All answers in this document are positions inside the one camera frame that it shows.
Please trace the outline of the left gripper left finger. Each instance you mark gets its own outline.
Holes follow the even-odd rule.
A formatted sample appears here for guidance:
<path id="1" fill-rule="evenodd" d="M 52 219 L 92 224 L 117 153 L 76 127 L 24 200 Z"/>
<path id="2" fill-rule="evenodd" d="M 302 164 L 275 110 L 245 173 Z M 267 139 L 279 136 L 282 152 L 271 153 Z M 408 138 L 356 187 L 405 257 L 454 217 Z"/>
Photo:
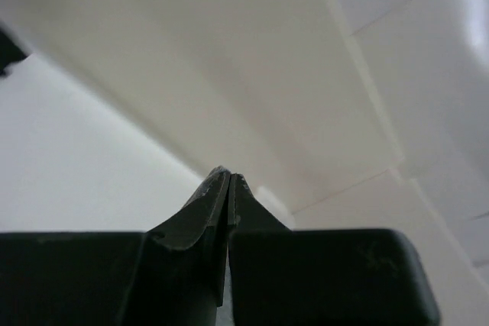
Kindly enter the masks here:
<path id="1" fill-rule="evenodd" d="M 146 233 L 127 325 L 214 325 L 225 279 L 231 173 L 218 166 L 172 217 Z"/>

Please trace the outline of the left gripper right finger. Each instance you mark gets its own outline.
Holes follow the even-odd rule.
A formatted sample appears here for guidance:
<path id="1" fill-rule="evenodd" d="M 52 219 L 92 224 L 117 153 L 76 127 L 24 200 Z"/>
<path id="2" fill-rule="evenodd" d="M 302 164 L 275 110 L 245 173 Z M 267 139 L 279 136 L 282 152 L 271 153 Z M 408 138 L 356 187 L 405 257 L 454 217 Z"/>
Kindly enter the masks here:
<path id="1" fill-rule="evenodd" d="M 228 191 L 237 325 L 438 325 L 419 254 L 388 228 L 294 231 L 232 176 Z"/>

